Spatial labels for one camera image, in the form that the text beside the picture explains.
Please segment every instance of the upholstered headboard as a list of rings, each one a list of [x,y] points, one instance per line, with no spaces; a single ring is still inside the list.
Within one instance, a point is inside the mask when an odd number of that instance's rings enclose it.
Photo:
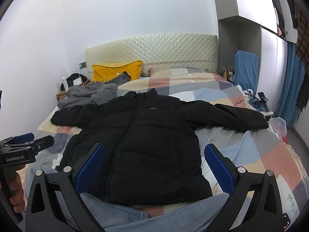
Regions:
[[[216,73],[218,40],[216,35],[159,34],[127,38],[101,44],[85,51],[89,77],[94,64],[128,63],[142,60],[142,77],[151,67],[194,67]]]

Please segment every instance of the wardrobe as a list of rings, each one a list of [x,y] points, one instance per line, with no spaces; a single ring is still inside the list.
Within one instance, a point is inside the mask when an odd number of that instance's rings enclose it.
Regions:
[[[255,53],[259,61],[257,92],[264,92],[269,109],[275,112],[285,77],[287,41],[297,41],[287,0],[215,0],[215,4],[218,71],[235,67],[238,50]]]

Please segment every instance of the wall socket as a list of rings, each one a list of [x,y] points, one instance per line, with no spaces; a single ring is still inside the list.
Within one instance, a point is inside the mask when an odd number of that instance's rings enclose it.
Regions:
[[[79,64],[79,68],[82,69],[82,68],[86,68],[87,65],[86,65],[86,62],[83,62],[81,64]]]

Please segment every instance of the yellow pillow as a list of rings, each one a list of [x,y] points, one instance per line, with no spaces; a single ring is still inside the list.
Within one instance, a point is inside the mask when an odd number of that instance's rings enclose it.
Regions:
[[[100,64],[93,65],[93,79],[92,81],[109,81],[118,75],[121,75],[126,71],[131,76],[131,81],[139,78],[141,74],[142,60],[137,60],[132,63],[110,63],[110,64]]]

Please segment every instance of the hand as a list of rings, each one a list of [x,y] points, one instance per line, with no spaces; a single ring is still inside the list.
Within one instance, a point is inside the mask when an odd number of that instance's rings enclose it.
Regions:
[[[17,170],[21,170],[25,165],[17,167]],[[10,182],[10,189],[15,191],[15,195],[10,198],[10,202],[14,205],[14,211],[21,213],[25,209],[24,190],[21,186],[21,179],[18,173],[16,173],[16,179]]]

